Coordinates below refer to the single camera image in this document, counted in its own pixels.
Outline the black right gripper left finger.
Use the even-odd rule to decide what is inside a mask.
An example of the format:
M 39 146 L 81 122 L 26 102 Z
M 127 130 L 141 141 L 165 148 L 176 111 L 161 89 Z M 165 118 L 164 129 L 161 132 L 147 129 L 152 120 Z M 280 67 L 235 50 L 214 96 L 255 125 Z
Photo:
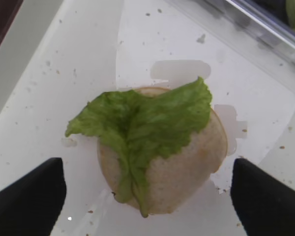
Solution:
M 0 191 L 0 236 L 49 236 L 65 198 L 63 161 L 50 158 Z

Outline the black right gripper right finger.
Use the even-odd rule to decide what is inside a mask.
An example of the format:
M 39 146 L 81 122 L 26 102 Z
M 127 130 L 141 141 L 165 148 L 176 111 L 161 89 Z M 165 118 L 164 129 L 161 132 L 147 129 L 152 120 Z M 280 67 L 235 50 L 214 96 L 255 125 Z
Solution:
M 249 236 L 295 236 L 295 191 L 244 158 L 234 161 L 230 196 Z

